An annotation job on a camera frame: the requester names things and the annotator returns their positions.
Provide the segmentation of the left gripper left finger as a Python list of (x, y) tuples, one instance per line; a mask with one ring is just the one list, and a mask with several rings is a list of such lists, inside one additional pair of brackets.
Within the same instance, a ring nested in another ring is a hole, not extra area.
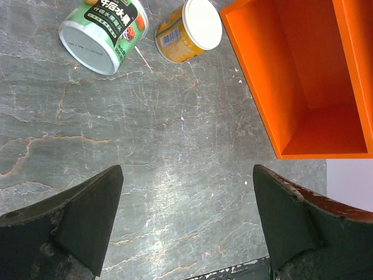
[(1, 279), (96, 279), (123, 185), (119, 165), (1, 215)]

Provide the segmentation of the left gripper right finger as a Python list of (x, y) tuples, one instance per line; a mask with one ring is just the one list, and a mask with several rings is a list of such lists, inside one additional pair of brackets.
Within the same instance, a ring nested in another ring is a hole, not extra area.
[(372, 279), (372, 212), (253, 168), (275, 279)]

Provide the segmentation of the orange shelf cabinet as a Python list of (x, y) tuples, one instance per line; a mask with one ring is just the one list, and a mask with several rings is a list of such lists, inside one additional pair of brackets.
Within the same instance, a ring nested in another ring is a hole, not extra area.
[(371, 1), (235, 1), (220, 16), (279, 159), (372, 158)]

